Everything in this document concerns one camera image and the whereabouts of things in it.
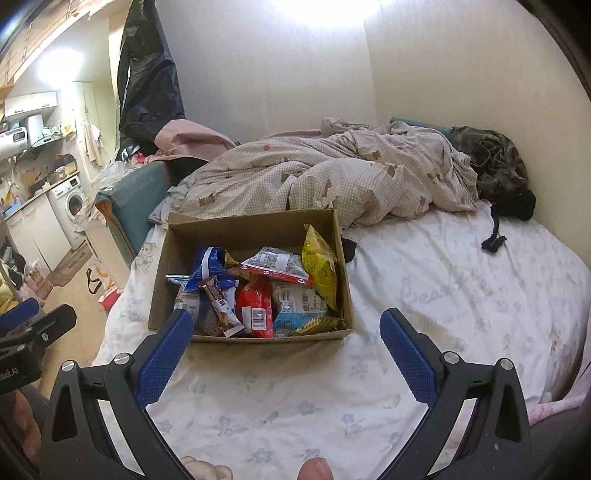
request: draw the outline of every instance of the white bed sheet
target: white bed sheet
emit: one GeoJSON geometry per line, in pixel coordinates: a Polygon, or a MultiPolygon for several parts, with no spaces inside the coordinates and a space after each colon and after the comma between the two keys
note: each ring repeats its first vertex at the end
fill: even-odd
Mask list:
{"type": "MultiPolygon", "coordinates": [[[[339,480],[373,480],[426,411],[379,338],[389,307],[466,361],[511,358],[527,403],[550,401],[584,340],[591,274],[534,220],[503,219],[508,240],[496,255],[480,248],[491,229],[480,202],[477,212],[431,209],[346,230],[358,243],[347,266],[355,333],[290,345],[192,343],[151,417],[179,457],[228,465],[234,478],[293,480],[304,460],[324,456],[339,480]]],[[[164,233],[156,226],[135,260],[95,365],[148,334],[164,233]]],[[[103,412],[124,463],[136,468],[110,407],[103,412]]],[[[460,438],[458,430],[439,464],[460,438]]]]}

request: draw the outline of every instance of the pink cloth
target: pink cloth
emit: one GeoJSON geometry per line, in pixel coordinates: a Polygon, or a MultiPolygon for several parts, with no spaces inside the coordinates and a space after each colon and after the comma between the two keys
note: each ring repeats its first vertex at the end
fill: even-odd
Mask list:
{"type": "Polygon", "coordinates": [[[189,120],[171,120],[154,139],[158,147],[148,161],[173,160],[179,157],[197,157],[212,161],[234,148],[228,137],[189,120]]]}
{"type": "Polygon", "coordinates": [[[573,387],[562,400],[528,406],[527,416],[530,425],[534,425],[561,411],[579,408],[583,403],[585,395],[591,388],[591,367],[587,368],[591,364],[591,335],[589,335],[589,332],[591,332],[591,318],[587,323],[587,338],[583,348],[583,360],[573,387]]]}

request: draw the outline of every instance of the finger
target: finger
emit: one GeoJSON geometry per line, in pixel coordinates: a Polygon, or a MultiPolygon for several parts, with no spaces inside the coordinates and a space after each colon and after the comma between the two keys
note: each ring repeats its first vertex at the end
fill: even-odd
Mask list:
{"type": "Polygon", "coordinates": [[[12,418],[21,430],[26,430],[29,423],[33,420],[33,411],[29,401],[22,394],[20,390],[15,391],[14,409],[12,411],[12,418]]]}
{"type": "Polygon", "coordinates": [[[37,422],[29,426],[25,433],[25,439],[22,441],[22,451],[33,465],[39,465],[41,454],[41,432],[37,422]]]}
{"type": "Polygon", "coordinates": [[[20,390],[16,390],[15,392],[14,410],[12,415],[14,423],[16,423],[24,433],[24,438],[21,444],[22,451],[31,463],[38,465],[41,452],[41,432],[33,417],[31,405],[20,390]]]}
{"type": "Polygon", "coordinates": [[[325,459],[312,458],[301,466],[297,480],[335,480],[335,478],[325,459]]]}

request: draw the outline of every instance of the barcode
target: barcode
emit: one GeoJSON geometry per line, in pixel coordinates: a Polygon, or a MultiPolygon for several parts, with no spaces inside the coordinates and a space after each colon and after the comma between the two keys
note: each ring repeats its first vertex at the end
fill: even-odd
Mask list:
{"type": "Polygon", "coordinates": [[[251,321],[252,321],[252,329],[253,330],[266,330],[267,329],[267,321],[266,321],[266,313],[265,309],[252,309],[251,310],[251,321]]]}

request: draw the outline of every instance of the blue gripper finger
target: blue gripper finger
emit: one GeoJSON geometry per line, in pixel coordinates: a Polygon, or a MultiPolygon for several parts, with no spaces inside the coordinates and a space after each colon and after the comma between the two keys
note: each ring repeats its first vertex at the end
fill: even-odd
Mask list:
{"type": "Polygon", "coordinates": [[[414,398],[432,407],[443,379],[439,349],[426,335],[417,333],[398,309],[382,314],[379,331],[414,398]]]}
{"type": "Polygon", "coordinates": [[[192,336],[193,317],[189,312],[178,309],[158,333],[147,338],[155,341],[155,345],[135,374],[135,399],[140,407],[145,408],[146,405],[158,401],[192,336]]]}
{"type": "Polygon", "coordinates": [[[35,299],[26,299],[21,304],[0,315],[0,325],[7,331],[13,330],[29,318],[39,313],[39,304],[35,299]]]}

